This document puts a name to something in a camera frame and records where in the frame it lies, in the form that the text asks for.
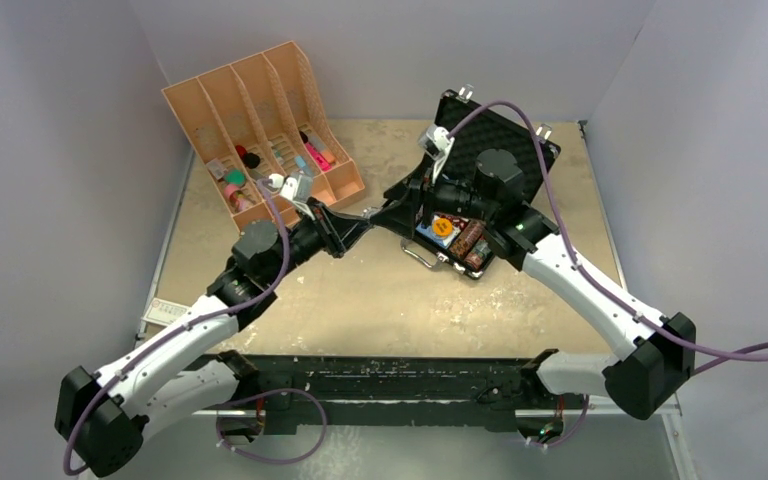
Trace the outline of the black poker chip case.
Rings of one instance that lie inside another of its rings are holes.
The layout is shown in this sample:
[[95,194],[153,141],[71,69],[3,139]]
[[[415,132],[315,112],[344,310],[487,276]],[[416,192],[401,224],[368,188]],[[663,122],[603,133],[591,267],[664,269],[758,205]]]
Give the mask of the black poker chip case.
[[[436,212],[468,218],[470,222],[482,221],[481,238],[488,242],[492,254],[484,268],[476,271],[464,262],[465,258],[456,258],[449,248],[442,249],[421,236],[418,226],[411,241],[444,252],[453,269],[478,279],[495,258],[491,245],[510,247],[514,227],[536,223],[539,232],[548,232],[548,223],[540,220],[531,204],[543,184],[544,173],[551,170],[561,149],[550,141],[549,126],[541,125],[532,134],[527,127],[482,109],[470,95],[469,86],[459,92],[444,91],[432,123],[455,134],[449,158],[434,183]],[[419,179],[431,166],[432,159],[424,154],[420,164],[403,179]]]

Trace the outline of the yellow big blind button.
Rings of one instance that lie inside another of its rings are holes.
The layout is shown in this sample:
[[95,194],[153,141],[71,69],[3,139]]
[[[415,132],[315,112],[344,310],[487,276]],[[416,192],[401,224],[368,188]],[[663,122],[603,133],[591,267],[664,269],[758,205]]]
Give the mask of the yellow big blind button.
[[433,221],[431,231],[436,237],[444,239],[453,233],[454,225],[447,218],[438,218]]

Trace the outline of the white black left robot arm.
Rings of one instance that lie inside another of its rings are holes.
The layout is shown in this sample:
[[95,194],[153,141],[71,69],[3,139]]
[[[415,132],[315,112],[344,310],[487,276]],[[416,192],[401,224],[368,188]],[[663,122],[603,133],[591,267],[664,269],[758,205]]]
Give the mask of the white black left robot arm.
[[338,213],[313,198],[300,221],[248,223],[224,270],[187,311],[141,346],[90,372],[77,366],[62,379],[54,426],[66,442],[67,476],[109,476],[168,424],[208,406],[244,409],[258,382],[237,353],[192,365],[209,349],[258,319],[276,300],[288,273],[320,252],[345,254],[370,228],[369,217]]

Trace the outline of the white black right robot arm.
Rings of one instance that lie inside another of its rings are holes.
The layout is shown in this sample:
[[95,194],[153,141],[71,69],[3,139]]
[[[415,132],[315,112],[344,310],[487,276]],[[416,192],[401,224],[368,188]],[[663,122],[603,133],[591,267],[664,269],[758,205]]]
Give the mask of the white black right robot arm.
[[526,368],[524,399],[544,407],[561,394],[595,395],[633,418],[648,419],[690,378],[695,355],[681,342],[695,339],[695,325],[681,313],[667,318],[634,299],[578,253],[525,199],[523,177],[514,155],[500,149],[478,155],[470,181],[432,180],[431,171],[419,167],[394,186],[401,198],[369,218],[407,239],[434,214],[483,222],[495,257],[549,288],[610,348],[606,355],[542,353]]

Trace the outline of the blue playing card deck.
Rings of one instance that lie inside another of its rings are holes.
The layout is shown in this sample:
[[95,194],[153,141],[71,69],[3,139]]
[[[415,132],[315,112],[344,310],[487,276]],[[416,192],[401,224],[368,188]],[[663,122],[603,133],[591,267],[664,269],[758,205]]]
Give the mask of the blue playing card deck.
[[431,225],[432,225],[434,220],[436,220],[436,219],[433,217],[431,223],[428,226],[419,225],[417,227],[417,232],[421,236],[423,236],[426,239],[428,239],[432,244],[434,244],[434,245],[436,245],[436,246],[438,246],[438,247],[440,247],[442,249],[448,249],[450,247],[450,245],[453,243],[453,241],[455,240],[455,238],[460,234],[461,229],[454,228],[454,231],[453,231],[453,233],[451,235],[449,235],[448,237],[446,237],[444,239],[441,239],[439,237],[436,237],[433,234],[433,232],[431,231]]

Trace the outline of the red dice row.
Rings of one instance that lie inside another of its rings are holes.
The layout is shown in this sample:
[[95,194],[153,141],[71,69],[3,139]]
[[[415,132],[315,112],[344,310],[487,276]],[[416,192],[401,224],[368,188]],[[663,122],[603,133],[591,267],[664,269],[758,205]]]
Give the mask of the red dice row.
[[436,212],[434,214],[434,218],[446,219],[453,225],[454,228],[458,228],[458,229],[464,229],[470,223],[470,220],[468,218],[464,218],[456,215],[443,214],[439,212]]

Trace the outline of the black orange chip row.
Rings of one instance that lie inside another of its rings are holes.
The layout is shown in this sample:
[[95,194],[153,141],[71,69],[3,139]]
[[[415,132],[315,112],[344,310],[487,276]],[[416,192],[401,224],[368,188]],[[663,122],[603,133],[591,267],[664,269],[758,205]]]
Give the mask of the black orange chip row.
[[484,223],[479,220],[469,222],[449,247],[449,252],[456,258],[464,259],[484,232]]

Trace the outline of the pink highlighter marker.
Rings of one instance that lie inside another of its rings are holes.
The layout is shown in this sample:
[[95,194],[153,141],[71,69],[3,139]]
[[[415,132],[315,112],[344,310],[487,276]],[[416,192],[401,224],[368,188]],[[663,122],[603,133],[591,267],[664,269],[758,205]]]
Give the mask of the pink highlighter marker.
[[329,171],[334,166],[336,160],[325,143],[313,132],[307,133],[300,130],[299,136],[320,170],[323,172]]

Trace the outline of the red green chip row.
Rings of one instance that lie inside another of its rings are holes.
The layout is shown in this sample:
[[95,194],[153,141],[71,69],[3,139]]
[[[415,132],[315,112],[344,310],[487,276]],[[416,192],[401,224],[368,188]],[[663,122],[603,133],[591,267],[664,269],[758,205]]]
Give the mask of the red green chip row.
[[484,238],[481,238],[468,252],[464,262],[472,269],[479,271],[484,268],[484,265],[487,263],[491,254],[492,250],[490,249],[488,242]]

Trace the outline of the black red round object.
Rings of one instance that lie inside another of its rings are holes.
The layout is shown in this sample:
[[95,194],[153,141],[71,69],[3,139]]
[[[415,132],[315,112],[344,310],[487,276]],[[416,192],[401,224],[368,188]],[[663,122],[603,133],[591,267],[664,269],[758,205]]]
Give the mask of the black red round object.
[[250,170],[257,169],[261,164],[261,157],[253,152],[250,152],[241,145],[235,146],[235,151],[238,154],[242,164]]

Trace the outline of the green round tape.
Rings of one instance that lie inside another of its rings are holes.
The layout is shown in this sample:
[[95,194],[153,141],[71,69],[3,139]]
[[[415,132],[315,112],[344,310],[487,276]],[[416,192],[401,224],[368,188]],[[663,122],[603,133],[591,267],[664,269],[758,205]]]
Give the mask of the green round tape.
[[247,178],[242,171],[238,169],[230,169],[225,173],[224,180],[228,184],[243,186],[246,183]]

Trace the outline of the peach desk organizer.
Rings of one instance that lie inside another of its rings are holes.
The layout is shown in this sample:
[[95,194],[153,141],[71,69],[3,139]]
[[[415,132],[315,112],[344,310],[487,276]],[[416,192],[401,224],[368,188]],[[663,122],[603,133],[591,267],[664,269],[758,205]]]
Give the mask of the peach desk organizer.
[[[295,42],[168,86],[163,95],[236,228],[274,218],[256,188],[272,173],[312,176],[313,196],[334,209],[364,197],[359,168],[333,134],[312,65]],[[300,130],[315,133],[334,155],[329,171],[309,155]],[[257,169],[242,164],[236,145],[261,157]],[[243,186],[224,180],[230,169],[245,174]]]

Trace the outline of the small white red box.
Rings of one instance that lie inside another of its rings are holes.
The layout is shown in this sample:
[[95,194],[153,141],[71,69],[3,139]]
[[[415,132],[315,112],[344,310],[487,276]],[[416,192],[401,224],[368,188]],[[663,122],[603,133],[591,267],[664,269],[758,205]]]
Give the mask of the small white red box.
[[148,302],[141,319],[151,325],[166,327],[185,315],[189,309],[187,305],[155,297]]

